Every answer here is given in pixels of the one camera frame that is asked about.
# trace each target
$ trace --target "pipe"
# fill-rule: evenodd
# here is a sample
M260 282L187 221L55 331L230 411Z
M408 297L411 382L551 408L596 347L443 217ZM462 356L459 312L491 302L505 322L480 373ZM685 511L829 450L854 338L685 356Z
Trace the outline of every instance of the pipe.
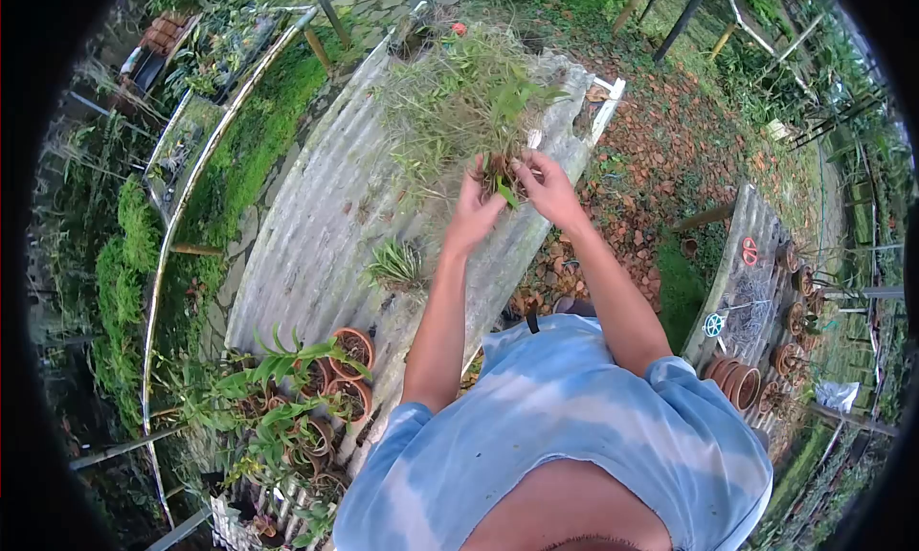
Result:
M683 29L686 28L686 25L689 23L689 19L692 18L692 15L695 13L695 10L698 9L698 6L702 4L702 1L703 0L689 0L689 4L687 4L686 8L683 9L683 14L680 15L680 18L676 21L676 24L673 25L672 29L670 29L670 34L667 35L667 38L663 41L661 47L657 49L656 53L654 53L652 58L655 63L660 62L663 56L667 54L667 51L670 50L670 46L673 44L673 41L676 40L676 38L683 32Z

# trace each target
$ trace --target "clay pot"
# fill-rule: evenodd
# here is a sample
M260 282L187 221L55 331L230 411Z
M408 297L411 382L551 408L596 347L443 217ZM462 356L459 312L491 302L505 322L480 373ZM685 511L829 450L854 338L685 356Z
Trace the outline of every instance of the clay pot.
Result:
M300 369L299 361L301 360L294 361L294 369ZM332 380L335 379L329 362L326 358L313 360L307 369L310 372L310 383L301 387L301 393L307 397L324 396Z
M694 259L695 253L698 251L698 242L692 237L684 238L684 240L680 242L680 250L687 259Z
M792 341L783 346L775 348L772 352L772 365L775 371L782 377L787 377L791 370L797 365L798 360L804 357L804 350Z
M775 249L775 261L786 271L798 271L800 260L795 255L795 244L788 241Z
M712 379L711 375L715 373L715 370L718 369L726 361L730 361L730 358L726 357L717 357L712 361L708 362L708 365L705 368L705 372L702 374L702 379Z
M785 328L796 338L804 330L804 304L795 302L788 308L785 315Z
M322 467L318 457L301 448L290 447L289 445L284 446L284 454L281 459L308 481L316 479Z
M721 365L716 367L714 371L712 371L711 379L715 380L715 384L723 390L724 384L730 376L730 373L740 364L740 361L737 361L733 358L724 361Z
M778 392L778 382L769 382L763 386L763 390L759 394L759 401L757 408L762 414L768 413L772 409L773 396Z
M362 345L364 348L364 365L367 366L368 370L373 369L373 362L376 359L376 353L373 349L373 342L370 341L369 335L361 331L360 329L354 329L353 327L339 327L336 329L336 332L332 334L333 337L337 338L336 343L338 345L344 346L342 342L343 338L348 338L354 340L355 337L360 339L358 345ZM335 358L329 358L329 364L332 365L332 369L337 373L338 379L346 379L350 381L357 381L362 379L364 376L357 372L354 368L348 365L342 365L340 361L337 361Z
M327 421L322 421L321 419L315 419L311 417L302 417L298 423L300 425L308 425L313 428L314 433L319 434L319 443L316 447L313 447L306 441L306 438L301 437L301 449L311 455L316 457L322 457L326 453L332 451L332 442L335 439L335 432L332 431L332 426L329 425Z
M730 395L728 396L731 405L736 407L738 411L745 411L748 407L752 406L753 400L756 399L756 396L759 394L759 370L752 366L744 367L747 368L745 373L742 374L734 387L730 389Z
M814 293L813 269L805 265L791 276L791 287L803 293L805 296Z
M360 399L360 407L363 410L360 415L352 414L351 419L345 419L345 421L351 424L363 423L364 419L370 416L370 410L373 407L373 394L370 392L370 388L362 381L339 377L329 386L329 393L335 394L339 391L342 392L342 395L358 397Z

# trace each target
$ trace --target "hand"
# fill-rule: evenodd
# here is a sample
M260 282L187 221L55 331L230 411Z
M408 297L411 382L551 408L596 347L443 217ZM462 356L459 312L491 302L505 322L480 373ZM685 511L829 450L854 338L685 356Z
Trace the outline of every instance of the hand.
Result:
M469 256L494 226L507 200L500 194L492 194L482 203L482 185L474 175L482 173L482 155L475 157L475 171L463 175L462 188L453 219L444 236L444 253L461 257Z
M523 161L511 160L511 166L524 188L527 197L549 222L557 225L562 231L572 231L585 222L590 226L590 219L581 209L581 203L574 193L568 174L552 158L535 150L524 150ZM542 174L539 183L533 171Z

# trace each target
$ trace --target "bamboo pole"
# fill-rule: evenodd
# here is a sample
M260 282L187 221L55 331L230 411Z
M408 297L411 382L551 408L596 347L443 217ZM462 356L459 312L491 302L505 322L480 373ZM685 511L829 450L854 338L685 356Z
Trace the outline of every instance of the bamboo pole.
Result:
M718 42L715 43L715 47L711 49L711 54L708 55L708 60L714 60L718 53L724 48L724 45L728 43L728 39L734 31L737 30L737 22L731 22L728 24L727 28L724 29L724 33L721 35L721 38L718 39Z
M156 265L154 291L151 296L150 315L147 319L147 337L144 342L144 381L141 387L141 408L144 412L143 418L145 434L150 433L150 373L153 364L154 328L156 326L156 315L159 313L159 295L160 291L163 289L163 276L166 272L167 260L169 259L169 254L171 252L170 246L172 246L173 239L175 238L176 232L178 231L178 223L182 219L182 214L185 213L185 209L189 205L189 199L191 197L192 190L195 189L195 184L198 183L198 180L201 178L201 174L204 173L204 167L207 165L208 160L211 159L211 155L217 148L217 144L219 144L224 138L224 134L230 127L230 124L236 118L236 114L239 113L239 110L249 98L249 95L252 93L252 90L255 88L256 84L258 84L259 80L262 79L262 76L265 75L265 72L269 69L269 65L274 62L275 58L281 54L284 48L291 42L291 40L293 40L297 33L310 23L313 17L316 16L316 12L316 8L307 11L303 17L300 17L296 24L284 31L284 33L281 35L281 38L279 38L274 43L274 45L271 46L269 51L265 54L265 57L262 58L262 61L258 63L258 66L252 73L252 76L249 77L246 83L240 88L239 93L236 95L233 103L227 109L226 113L224 113L224 117L221 118L220 122L217 124L217 127L214 128L214 131L212 132L211 137L208 139L208 142L205 144L204 149L201 151L201 156L198 158L195 166L192 167L189 176L189 183L186 184L185 189L182 190L182 195L179 196L178 203L176 204L176 212L173 214L172 219L167 225L167 233L163 236L163 245L160 247L160 258ZM173 520L172 512L169 511L166 491L163 488L163 476L160 474L160 465L156 459L156 448L152 442L147 444L147 450L150 452L150 463L154 469L156 493L159 496L160 504L163 506L163 509L167 514L169 526L175 529L176 522Z
M619 29L626 24L628 17L635 11L639 2L641 2L641 0L628 0L626 6L622 7L622 12L619 13L619 16L616 17L616 21L613 23L613 30L611 31L613 36L616 36Z
M332 74L332 61L329 60L328 54L325 53L323 44L319 42L319 37L316 36L316 31L314 31L308 24L303 30L303 34L306 36L306 42L310 43L310 48L316 54L316 58L319 59L319 62L323 63L323 68L325 72L329 75Z
M223 256L224 251L219 247L201 246L200 244L187 244L176 242L169 249L180 254L195 254L196 256Z

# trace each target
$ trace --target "green leaf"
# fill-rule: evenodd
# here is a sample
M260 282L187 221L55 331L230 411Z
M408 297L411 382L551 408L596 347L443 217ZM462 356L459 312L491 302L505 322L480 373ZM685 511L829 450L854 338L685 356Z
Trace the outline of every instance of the green leaf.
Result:
M297 535L294 538L294 540L291 541L291 545L295 547L305 547L306 545L310 545L312 542L313 542L313 534L305 533L302 535Z
M520 208L520 201L514 197L514 193L510 188L504 186L504 178L502 176L498 176L496 184L498 185L498 193L507 200L507 203L511 204L511 208Z

